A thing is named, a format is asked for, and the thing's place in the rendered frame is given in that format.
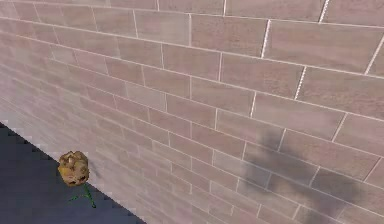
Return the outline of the brown lumpy ball green stem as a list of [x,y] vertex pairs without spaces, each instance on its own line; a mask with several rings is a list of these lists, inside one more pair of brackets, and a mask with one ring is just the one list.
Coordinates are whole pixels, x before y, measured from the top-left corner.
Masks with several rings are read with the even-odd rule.
[[92,197],[86,182],[90,176],[89,160],[87,156],[81,151],[69,151],[59,158],[59,165],[57,168],[63,182],[68,187],[82,187],[84,193],[81,195],[73,196],[69,202],[75,201],[80,198],[87,198],[92,208],[96,208],[96,203]]

